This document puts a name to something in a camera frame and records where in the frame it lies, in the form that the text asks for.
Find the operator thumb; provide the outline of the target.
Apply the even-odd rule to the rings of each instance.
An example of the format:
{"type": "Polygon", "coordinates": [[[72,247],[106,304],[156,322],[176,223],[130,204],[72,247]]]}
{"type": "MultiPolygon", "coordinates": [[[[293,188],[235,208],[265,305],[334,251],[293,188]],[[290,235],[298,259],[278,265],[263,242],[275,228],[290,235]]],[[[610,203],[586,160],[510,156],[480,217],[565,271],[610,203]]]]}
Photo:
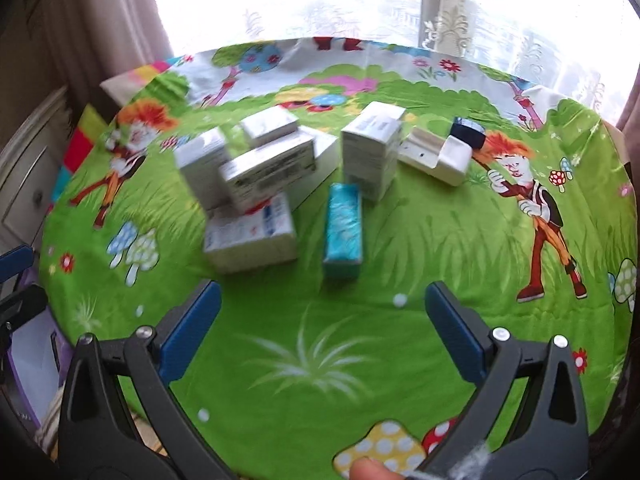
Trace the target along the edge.
{"type": "Polygon", "coordinates": [[[401,474],[390,471],[382,463],[363,457],[356,460],[349,469],[350,480],[404,480],[401,474]]]}

